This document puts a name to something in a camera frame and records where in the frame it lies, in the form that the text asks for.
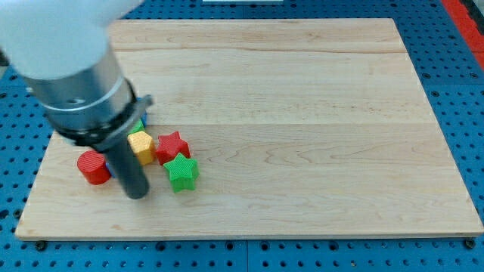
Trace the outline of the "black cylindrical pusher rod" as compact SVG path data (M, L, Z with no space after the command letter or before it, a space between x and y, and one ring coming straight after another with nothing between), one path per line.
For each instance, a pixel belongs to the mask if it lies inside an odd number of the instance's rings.
M128 198L141 199L147 195L148 179L126 138L111 143L104 155Z

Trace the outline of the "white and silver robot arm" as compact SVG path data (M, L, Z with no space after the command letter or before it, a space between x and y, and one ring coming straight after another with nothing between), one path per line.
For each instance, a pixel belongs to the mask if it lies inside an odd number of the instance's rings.
M128 133L152 105L138 98L110 45L108 27L139 0L1 3L1 50L71 144L103 154L127 197L150 185Z

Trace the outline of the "blue block behind arm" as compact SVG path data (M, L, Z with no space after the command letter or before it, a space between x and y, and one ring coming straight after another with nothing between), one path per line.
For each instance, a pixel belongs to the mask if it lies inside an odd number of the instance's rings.
M145 127L147 125L147 106L142 97L138 97L136 101L137 109L140 110L140 116L137 121L137 127Z

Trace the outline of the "green block behind arm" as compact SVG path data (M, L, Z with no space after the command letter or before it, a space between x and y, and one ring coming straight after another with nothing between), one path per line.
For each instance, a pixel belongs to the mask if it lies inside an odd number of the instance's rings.
M131 130L129 131L129 134L134 134L144 130L145 130L144 123L141 119L139 119L131 128Z

